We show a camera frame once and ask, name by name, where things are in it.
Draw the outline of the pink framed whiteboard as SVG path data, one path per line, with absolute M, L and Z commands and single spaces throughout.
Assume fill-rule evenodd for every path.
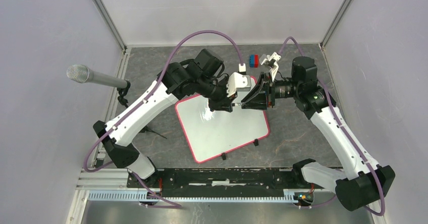
M 239 106 L 231 113 L 210 111 L 207 98 L 198 94 L 178 101 L 175 111 L 196 163 L 220 157 L 270 134 L 264 111 Z

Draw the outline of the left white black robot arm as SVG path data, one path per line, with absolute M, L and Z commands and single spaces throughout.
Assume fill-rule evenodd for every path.
M 156 167 L 133 145 L 133 139 L 159 113 L 184 96 L 199 94 L 215 104 L 227 99 L 227 79 L 218 81 L 215 75 L 224 68 L 223 59 L 208 49 L 201 50 L 193 59 L 169 63 L 148 91 L 119 116 L 106 123 L 94 123 L 93 129 L 113 164 L 137 174 L 144 186 L 155 186 L 158 183 Z

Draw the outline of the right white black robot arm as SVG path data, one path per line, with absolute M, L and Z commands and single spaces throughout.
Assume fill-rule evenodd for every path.
M 241 107 L 266 110 L 278 99 L 294 99 L 297 108 L 326 138 L 343 169 L 337 171 L 308 158 L 293 165 L 292 183 L 298 188 L 313 184 L 327 189 L 349 211 L 379 202 L 379 211 L 373 210 L 372 214 L 384 215 L 385 197 L 395 172 L 388 165 L 381 166 L 357 140 L 327 87 L 318 78 L 312 58 L 294 58 L 291 76 L 277 80 L 280 58 L 276 53 L 262 55 L 259 64 L 269 71 L 260 74 L 256 86 L 241 101 Z

